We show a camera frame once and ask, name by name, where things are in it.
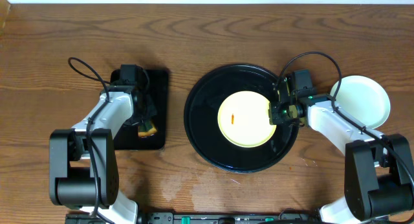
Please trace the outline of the green and orange sponge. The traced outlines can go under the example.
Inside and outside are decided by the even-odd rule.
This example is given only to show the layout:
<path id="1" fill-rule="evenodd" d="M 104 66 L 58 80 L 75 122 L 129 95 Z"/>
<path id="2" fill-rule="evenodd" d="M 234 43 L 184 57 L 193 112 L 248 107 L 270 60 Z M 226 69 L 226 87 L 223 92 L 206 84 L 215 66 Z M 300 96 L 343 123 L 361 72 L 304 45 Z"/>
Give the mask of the green and orange sponge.
<path id="1" fill-rule="evenodd" d="M 155 127 L 152 120 L 148 120 L 143 124 L 138 126 L 138 137 L 139 138 L 146 138 L 154 135 L 157 132 L 157 128 Z"/>

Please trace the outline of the yellow plate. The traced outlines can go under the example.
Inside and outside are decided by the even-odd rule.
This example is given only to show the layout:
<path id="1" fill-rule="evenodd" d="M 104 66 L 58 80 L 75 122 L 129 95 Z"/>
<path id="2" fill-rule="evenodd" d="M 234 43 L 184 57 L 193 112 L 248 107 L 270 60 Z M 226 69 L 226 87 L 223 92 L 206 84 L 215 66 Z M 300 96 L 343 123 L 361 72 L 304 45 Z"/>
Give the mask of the yellow plate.
<path id="1" fill-rule="evenodd" d="M 270 101 L 253 91 L 228 96 L 220 105 L 217 123 L 224 137 L 242 148 L 255 148 L 267 142 L 276 132 L 269 121 Z"/>

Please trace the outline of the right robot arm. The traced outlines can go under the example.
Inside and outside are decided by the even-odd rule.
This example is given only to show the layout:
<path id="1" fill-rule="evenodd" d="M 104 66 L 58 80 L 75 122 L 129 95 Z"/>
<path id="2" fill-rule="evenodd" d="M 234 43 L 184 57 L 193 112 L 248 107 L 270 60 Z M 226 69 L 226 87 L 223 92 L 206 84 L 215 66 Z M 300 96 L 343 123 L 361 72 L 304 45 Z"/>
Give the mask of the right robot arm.
<path id="1" fill-rule="evenodd" d="M 306 123 L 345 156 L 344 197 L 320 209 L 327 223 L 384 221 L 413 210 L 413 160 L 400 134 L 374 131 L 341 109 L 330 95 L 272 102 L 270 123 Z"/>

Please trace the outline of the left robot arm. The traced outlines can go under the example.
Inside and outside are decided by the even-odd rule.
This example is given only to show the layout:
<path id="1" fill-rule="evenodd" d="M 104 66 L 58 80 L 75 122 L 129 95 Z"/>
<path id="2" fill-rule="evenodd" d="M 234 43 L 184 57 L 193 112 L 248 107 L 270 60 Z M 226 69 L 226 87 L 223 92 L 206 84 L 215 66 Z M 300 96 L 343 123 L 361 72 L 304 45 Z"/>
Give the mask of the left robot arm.
<path id="1" fill-rule="evenodd" d="M 138 223 L 138 203 L 119 189 L 117 150 L 159 150 L 166 141 L 169 74 L 123 65 L 97 105 L 49 139 L 49 196 L 54 205 L 88 213 L 86 223 Z"/>

